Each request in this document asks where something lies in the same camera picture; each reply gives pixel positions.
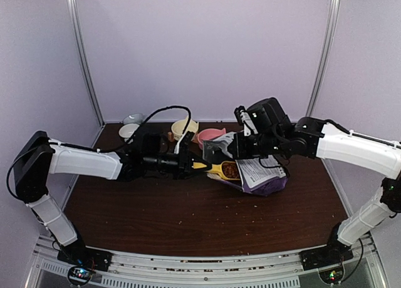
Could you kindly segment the purple pet food bag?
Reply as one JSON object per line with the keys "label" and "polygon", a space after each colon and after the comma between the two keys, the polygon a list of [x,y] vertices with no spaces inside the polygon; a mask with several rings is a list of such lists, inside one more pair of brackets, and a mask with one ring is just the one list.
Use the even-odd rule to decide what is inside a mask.
{"label": "purple pet food bag", "polygon": [[237,190],[259,196],[268,196],[283,190],[289,180],[289,171],[270,155],[267,158],[234,160],[227,151],[233,141],[234,132],[226,133],[213,140],[203,142],[203,159],[211,164],[223,161],[236,162],[241,176],[240,180],[223,180],[218,175],[207,176],[220,183],[230,185]]}

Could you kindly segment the yellow plastic scoop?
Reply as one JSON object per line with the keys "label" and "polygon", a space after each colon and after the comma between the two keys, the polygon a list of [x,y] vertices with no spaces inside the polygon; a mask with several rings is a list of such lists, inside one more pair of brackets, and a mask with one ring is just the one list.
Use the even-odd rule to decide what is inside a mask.
{"label": "yellow plastic scoop", "polygon": [[210,171],[208,173],[214,174],[214,175],[218,175],[223,180],[240,180],[241,179],[241,176],[238,179],[225,177],[223,172],[222,172],[222,163],[220,163],[220,164],[211,164],[211,168],[210,168]]}

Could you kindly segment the brown kibble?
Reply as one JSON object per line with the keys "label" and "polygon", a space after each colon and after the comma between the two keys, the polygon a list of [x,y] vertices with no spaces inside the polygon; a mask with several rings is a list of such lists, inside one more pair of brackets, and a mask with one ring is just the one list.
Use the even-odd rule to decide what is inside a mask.
{"label": "brown kibble", "polygon": [[233,179],[240,178],[239,169],[236,165],[236,162],[223,162],[222,172],[224,176],[227,178],[233,178]]}

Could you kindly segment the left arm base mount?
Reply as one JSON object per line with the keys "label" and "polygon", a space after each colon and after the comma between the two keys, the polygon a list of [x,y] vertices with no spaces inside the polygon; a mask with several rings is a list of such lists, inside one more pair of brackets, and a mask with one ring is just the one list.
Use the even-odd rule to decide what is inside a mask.
{"label": "left arm base mount", "polygon": [[55,238],[55,242],[59,246],[57,259],[90,270],[108,271],[112,261],[112,253],[87,247],[79,231],[75,229],[75,232],[77,239],[67,246],[62,245]]}

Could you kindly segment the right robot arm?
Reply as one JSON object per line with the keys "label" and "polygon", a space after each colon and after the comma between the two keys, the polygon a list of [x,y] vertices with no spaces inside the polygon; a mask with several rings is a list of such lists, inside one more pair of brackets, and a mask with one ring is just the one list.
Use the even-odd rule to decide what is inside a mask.
{"label": "right robot arm", "polygon": [[234,110],[243,131],[234,135],[228,152],[235,159],[300,155],[337,160],[384,176],[375,195],[333,230],[334,240],[321,250],[321,258],[334,264],[353,245],[386,218],[400,213],[400,143],[347,130],[331,119],[302,117],[290,121],[279,101],[266,98],[248,108]]}

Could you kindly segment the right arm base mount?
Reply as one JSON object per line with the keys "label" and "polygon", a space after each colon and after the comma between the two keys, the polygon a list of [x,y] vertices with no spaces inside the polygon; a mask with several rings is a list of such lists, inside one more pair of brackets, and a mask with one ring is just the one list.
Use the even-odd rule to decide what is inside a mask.
{"label": "right arm base mount", "polygon": [[338,240],[339,227],[340,223],[332,228],[326,245],[303,250],[299,253],[303,270],[319,269],[329,265],[340,264],[344,260],[353,258],[351,247]]}

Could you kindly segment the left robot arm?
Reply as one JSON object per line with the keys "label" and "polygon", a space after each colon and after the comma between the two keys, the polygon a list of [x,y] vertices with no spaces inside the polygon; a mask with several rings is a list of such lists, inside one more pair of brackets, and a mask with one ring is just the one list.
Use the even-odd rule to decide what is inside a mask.
{"label": "left robot arm", "polygon": [[194,133],[187,132],[175,152],[161,150],[162,136],[137,130],[126,143],[111,151],[89,149],[50,139],[36,132],[14,160],[9,173],[14,176],[14,196],[24,202],[66,247],[65,254],[76,265],[90,260],[90,251],[80,241],[78,231],[50,196],[46,186],[50,174],[73,174],[131,182],[148,171],[187,178],[211,170],[211,163],[189,149]]}

